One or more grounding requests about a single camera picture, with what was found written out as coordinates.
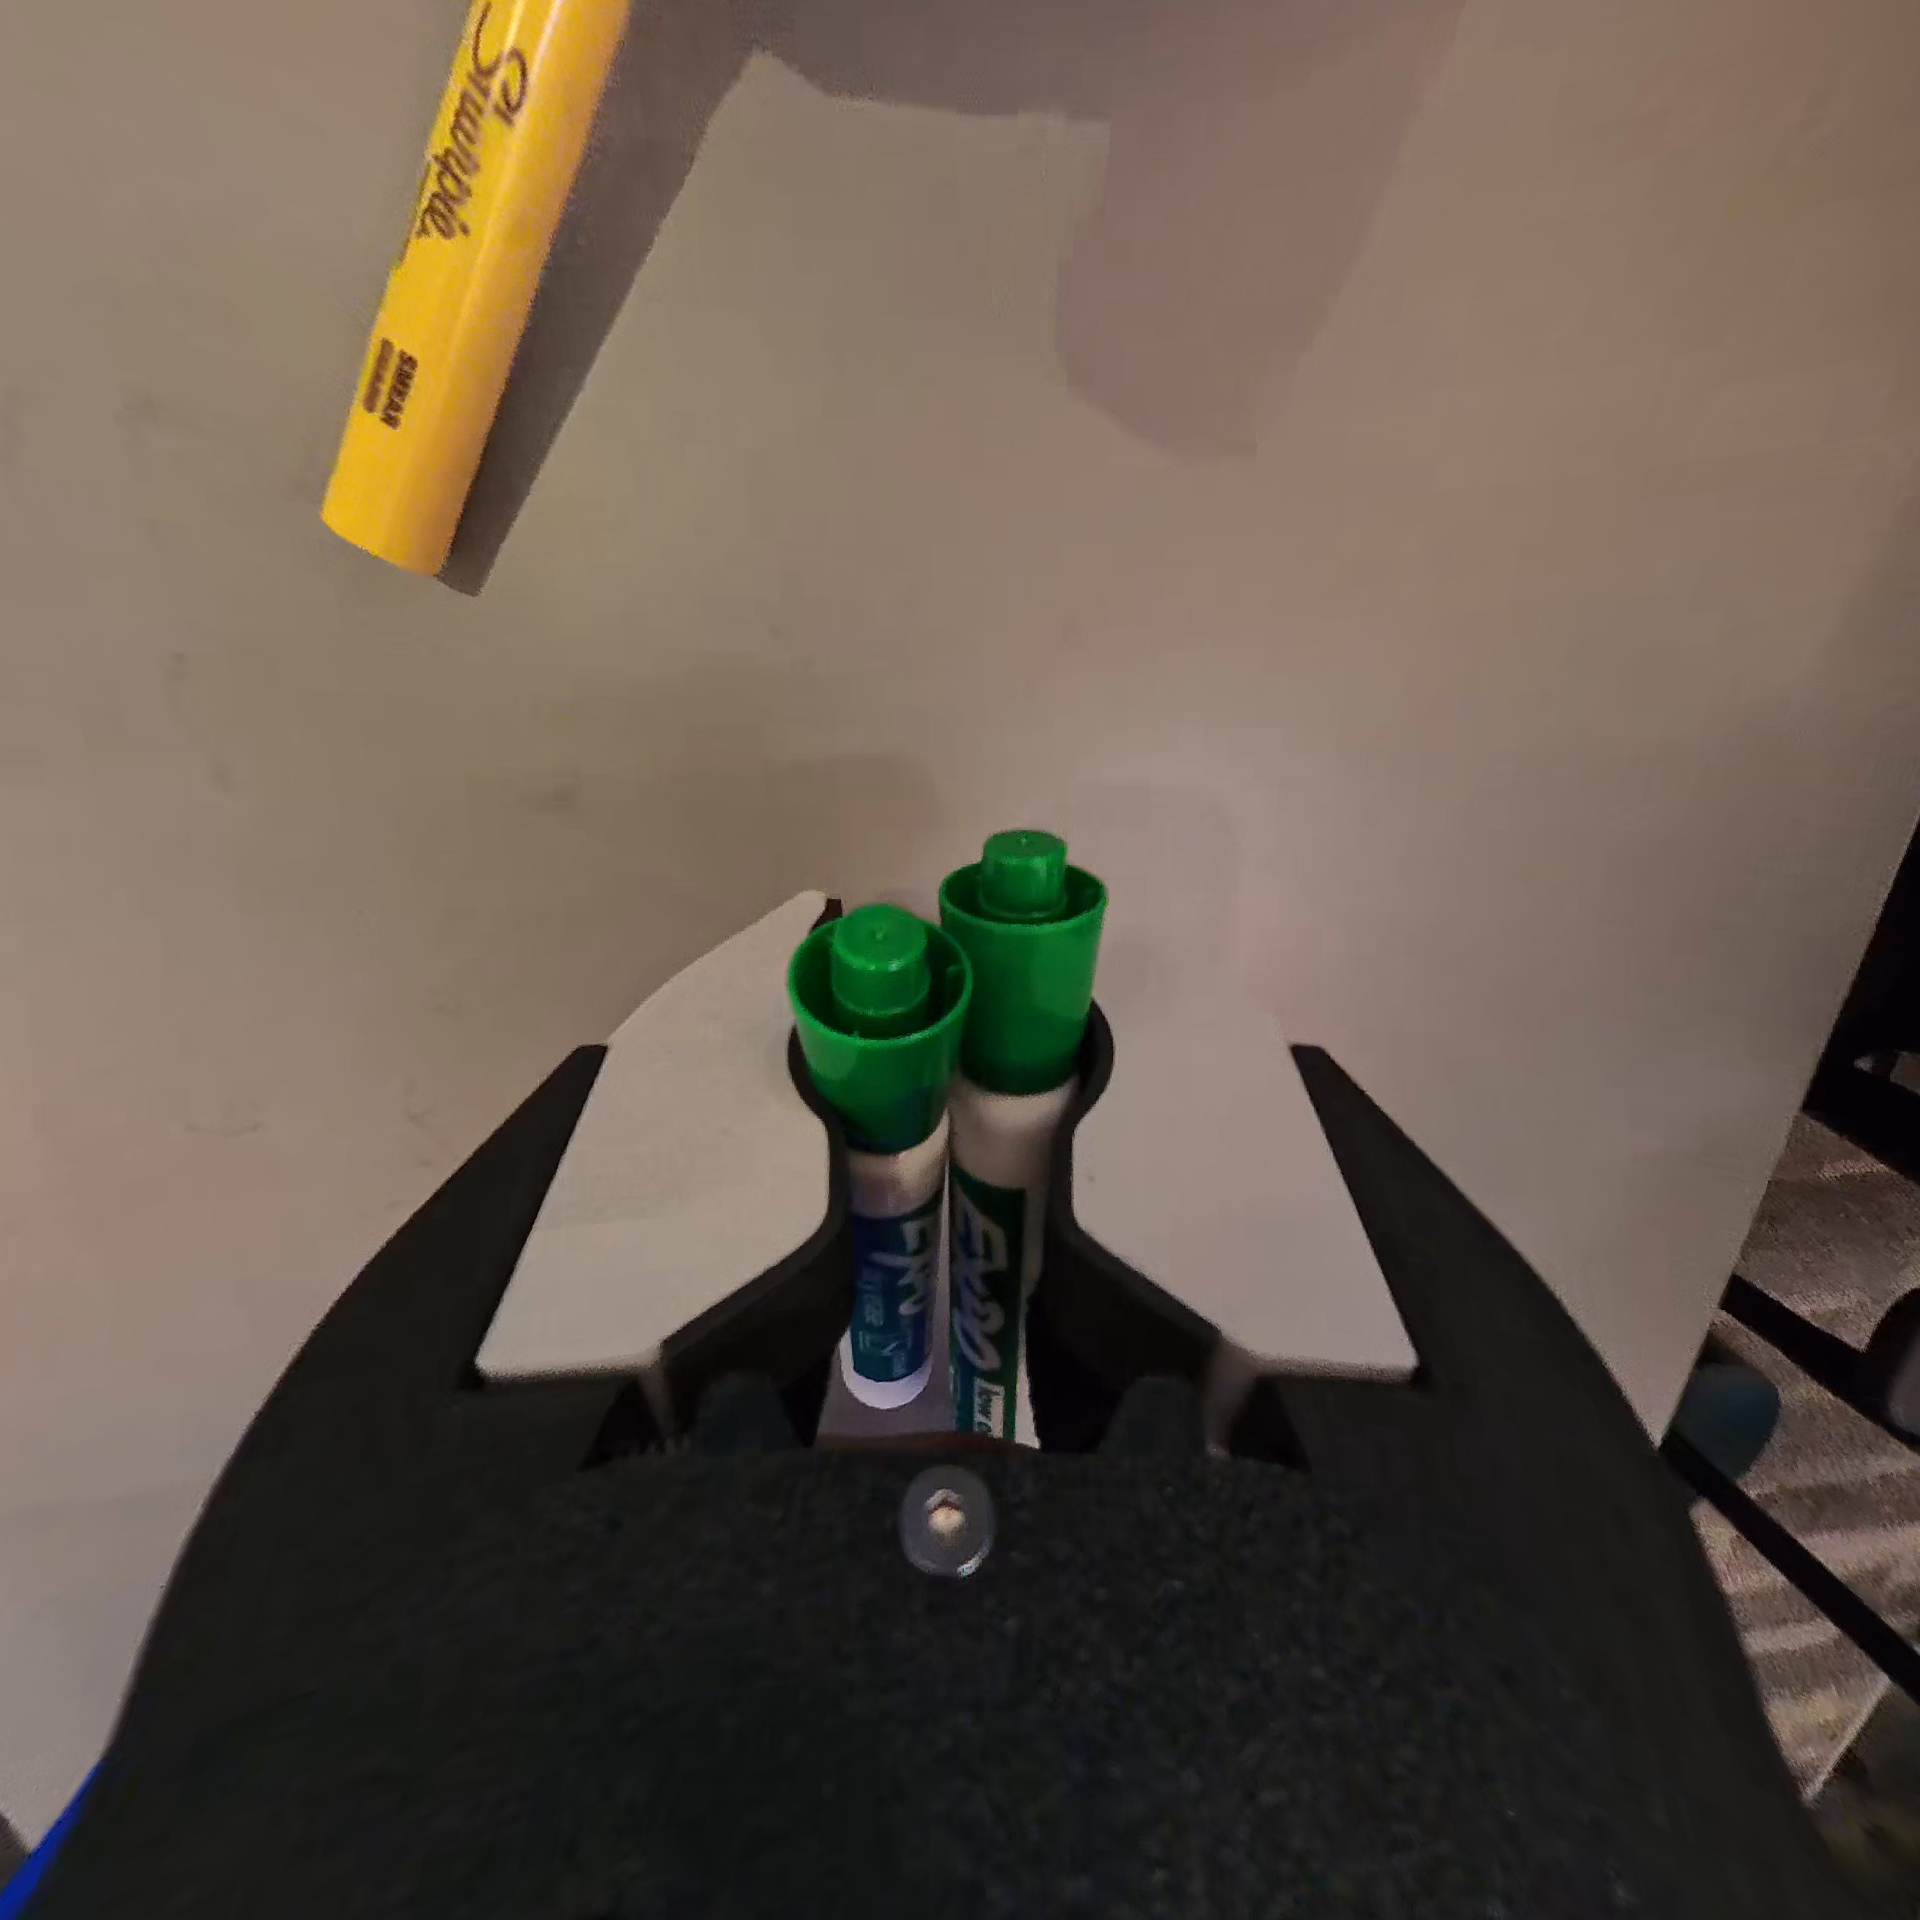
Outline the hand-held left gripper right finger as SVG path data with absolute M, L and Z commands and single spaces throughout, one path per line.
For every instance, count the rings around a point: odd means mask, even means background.
M 1188 1383 L 1217 1449 L 1266 1383 L 1421 1378 L 1305 1066 L 1214 933 L 1108 906 L 1051 1138 L 1049 1449 L 1096 1449 L 1140 1378 Z

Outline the grey desk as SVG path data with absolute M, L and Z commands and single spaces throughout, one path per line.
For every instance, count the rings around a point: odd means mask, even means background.
M 347 1276 L 997 824 L 1649 1428 L 1917 828 L 1917 7 L 636 7 L 457 585 L 318 522 L 466 7 L 7 7 L 7 1820 Z

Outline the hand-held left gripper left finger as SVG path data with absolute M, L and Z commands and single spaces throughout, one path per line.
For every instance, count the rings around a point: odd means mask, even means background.
M 830 1215 L 830 1131 L 783 1066 L 783 967 L 826 910 L 783 897 L 622 1020 L 478 1340 L 483 1386 L 613 1378 L 694 1414 L 671 1344 Z

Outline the green dry erase marker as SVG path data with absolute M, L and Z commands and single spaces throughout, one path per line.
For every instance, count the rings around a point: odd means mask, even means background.
M 997 828 L 940 885 L 940 933 L 968 962 L 952 1080 L 952 1414 L 1025 1431 L 1025 1316 L 1044 1276 L 1051 1145 L 1080 1088 L 1105 885 L 1049 828 Z
M 906 1413 L 934 1361 L 952 1080 L 968 1012 L 964 950 L 897 903 L 821 921 L 783 967 L 809 1091 L 848 1145 L 854 1316 L 848 1398 Z

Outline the yellow highlighter marker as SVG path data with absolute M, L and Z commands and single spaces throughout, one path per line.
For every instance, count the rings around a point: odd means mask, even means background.
M 623 0 L 466 9 L 318 503 L 399 573 L 450 556 L 623 30 Z

